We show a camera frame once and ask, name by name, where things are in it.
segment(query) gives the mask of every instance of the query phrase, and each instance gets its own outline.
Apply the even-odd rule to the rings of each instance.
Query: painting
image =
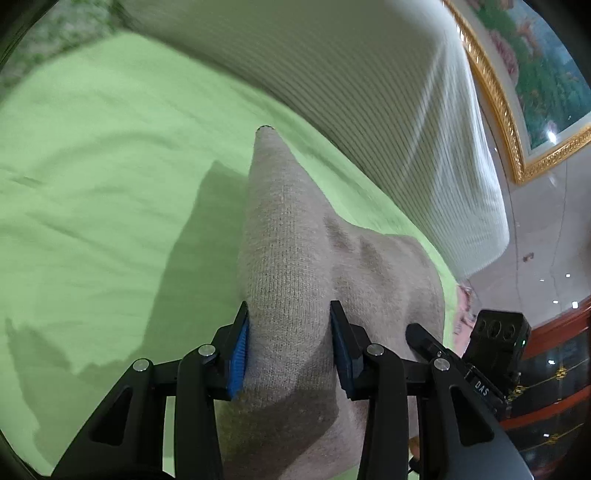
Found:
[[[543,18],[523,0],[444,3],[493,103],[517,183],[591,141],[591,88]]]

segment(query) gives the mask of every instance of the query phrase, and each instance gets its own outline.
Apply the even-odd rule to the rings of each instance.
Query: green bed sheet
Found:
[[[39,68],[0,104],[0,427],[40,473],[133,360],[180,358],[233,320],[261,125],[342,218],[419,239],[451,344],[450,271],[325,137],[264,92],[120,34]],[[167,434],[169,471],[171,455]]]

